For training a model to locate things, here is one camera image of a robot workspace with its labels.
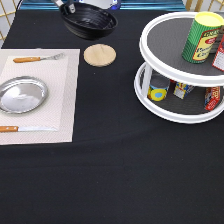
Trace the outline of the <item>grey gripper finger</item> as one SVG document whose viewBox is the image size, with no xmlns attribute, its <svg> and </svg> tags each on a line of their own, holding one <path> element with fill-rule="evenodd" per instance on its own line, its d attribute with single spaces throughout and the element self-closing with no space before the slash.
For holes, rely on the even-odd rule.
<svg viewBox="0 0 224 224">
<path fill-rule="evenodd" d="M 64 3 L 62 0 L 51 0 L 57 7 L 62 6 Z"/>
<path fill-rule="evenodd" d="M 72 14 L 75 13 L 76 9 L 75 9 L 75 5 L 74 5 L 74 0 L 68 0 L 67 4 L 68 4 L 70 13 L 72 13 Z"/>
</svg>

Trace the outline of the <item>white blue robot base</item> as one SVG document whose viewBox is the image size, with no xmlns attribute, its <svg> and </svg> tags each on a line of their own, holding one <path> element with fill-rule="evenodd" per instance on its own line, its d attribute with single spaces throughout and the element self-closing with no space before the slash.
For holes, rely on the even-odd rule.
<svg viewBox="0 0 224 224">
<path fill-rule="evenodd" d="M 119 9 L 121 0 L 78 0 L 80 3 L 90 4 L 102 9 Z"/>
</svg>

